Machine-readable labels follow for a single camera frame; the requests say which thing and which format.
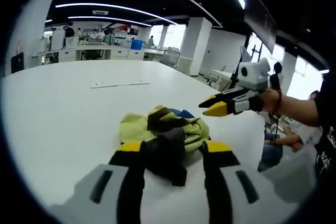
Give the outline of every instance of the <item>monitor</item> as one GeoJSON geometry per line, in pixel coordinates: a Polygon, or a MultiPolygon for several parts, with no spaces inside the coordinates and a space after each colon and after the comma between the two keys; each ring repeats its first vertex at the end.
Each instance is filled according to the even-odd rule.
{"type": "Polygon", "coordinates": [[[277,25],[261,0],[246,0],[244,21],[272,54],[277,38],[277,25]]]}
{"type": "Polygon", "coordinates": [[[134,28],[131,28],[130,29],[130,32],[128,33],[129,35],[138,35],[139,33],[139,30],[138,29],[134,29],[134,28]]]}

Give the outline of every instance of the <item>column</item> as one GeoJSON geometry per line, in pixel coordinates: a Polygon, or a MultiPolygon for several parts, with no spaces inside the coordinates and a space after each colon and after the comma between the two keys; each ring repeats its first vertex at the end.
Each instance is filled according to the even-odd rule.
{"type": "Polygon", "coordinates": [[[295,72],[297,57],[285,51],[283,58],[284,61],[282,62],[282,74],[284,79],[282,80],[281,90],[283,94],[287,94],[290,83],[292,82],[293,74],[295,72]]]}
{"type": "Polygon", "coordinates": [[[200,71],[211,27],[211,22],[206,18],[190,18],[185,30],[181,55],[185,58],[193,59],[190,68],[190,74],[192,76],[198,76],[200,71]]]}
{"type": "Polygon", "coordinates": [[[163,47],[164,40],[166,39],[168,31],[168,26],[164,26],[162,29],[161,37],[160,37],[160,42],[159,42],[159,47],[163,47]]]}

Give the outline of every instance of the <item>white cabinet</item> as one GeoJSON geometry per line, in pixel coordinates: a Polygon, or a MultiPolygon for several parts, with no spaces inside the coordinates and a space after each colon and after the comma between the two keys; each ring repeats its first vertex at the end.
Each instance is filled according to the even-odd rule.
{"type": "Polygon", "coordinates": [[[75,50],[61,50],[58,52],[58,62],[69,62],[76,60],[75,50]]]}
{"type": "Polygon", "coordinates": [[[130,49],[128,52],[128,59],[129,60],[143,60],[144,55],[145,55],[144,50],[130,49]]]}
{"type": "Polygon", "coordinates": [[[111,60],[127,60],[128,50],[111,50],[111,60]]]}

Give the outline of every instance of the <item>white tabletop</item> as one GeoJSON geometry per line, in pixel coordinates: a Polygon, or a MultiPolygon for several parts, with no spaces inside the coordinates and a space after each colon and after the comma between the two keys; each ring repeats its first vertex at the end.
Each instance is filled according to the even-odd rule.
{"type": "Polygon", "coordinates": [[[130,48],[110,45],[78,45],[74,50],[130,50],[130,48]]]}
{"type": "Polygon", "coordinates": [[[65,50],[65,51],[70,51],[70,50],[130,50],[130,48],[110,46],[110,45],[77,45],[73,48],[62,48],[62,49],[53,50],[53,51],[40,52],[33,57],[36,57],[39,55],[51,54],[53,52],[60,52],[62,50],[65,50]]]}
{"type": "MultiPolygon", "coordinates": [[[[118,128],[126,113],[146,115],[158,104],[202,117],[211,138],[228,143],[241,163],[256,169],[261,159],[262,117],[252,111],[223,118],[203,116],[198,104],[217,91],[159,62],[57,63],[14,73],[2,82],[9,148],[23,179],[44,206],[65,202],[76,182],[98,164],[108,163],[120,146],[118,128]],[[91,83],[119,78],[150,84],[90,88],[91,83]]],[[[182,196],[191,200],[195,191],[201,192],[198,196],[205,202],[200,202],[207,207],[204,189],[197,189],[204,188],[202,160],[187,170],[183,188],[146,172],[142,214],[159,201],[175,202],[182,196]]]]}
{"type": "Polygon", "coordinates": [[[231,76],[232,76],[232,73],[230,73],[230,72],[219,71],[219,70],[215,70],[215,69],[211,70],[211,73],[218,76],[218,77],[223,78],[224,80],[230,80],[231,76]]]}
{"type": "Polygon", "coordinates": [[[162,55],[165,49],[152,49],[152,48],[145,48],[144,52],[147,54],[154,54],[154,55],[162,55]]]}

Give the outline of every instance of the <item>window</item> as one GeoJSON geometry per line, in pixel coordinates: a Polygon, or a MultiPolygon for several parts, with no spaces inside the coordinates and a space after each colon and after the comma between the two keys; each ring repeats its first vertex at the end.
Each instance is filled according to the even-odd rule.
{"type": "MultiPolygon", "coordinates": [[[[247,52],[252,56],[253,54],[253,48],[256,46],[256,50],[260,50],[261,46],[261,40],[257,37],[255,33],[251,34],[250,41],[247,47],[247,52]]],[[[269,66],[270,66],[270,71],[269,74],[273,74],[273,69],[274,69],[274,64],[279,62],[282,64],[283,58],[285,56],[285,49],[279,45],[274,46],[273,54],[270,53],[268,48],[263,45],[261,49],[261,55],[260,58],[266,58],[268,60],[269,66]]],[[[257,62],[259,57],[259,53],[255,52],[252,57],[252,62],[257,62]]]]}
{"type": "Polygon", "coordinates": [[[315,90],[320,90],[323,77],[319,71],[300,56],[295,64],[295,72],[290,83],[287,95],[306,100],[315,90]]]}
{"type": "Polygon", "coordinates": [[[159,45],[161,33],[162,33],[163,25],[161,26],[152,26],[149,37],[153,36],[154,45],[159,45]]]}
{"type": "Polygon", "coordinates": [[[181,49],[186,25],[169,25],[163,47],[176,47],[181,49]]]}

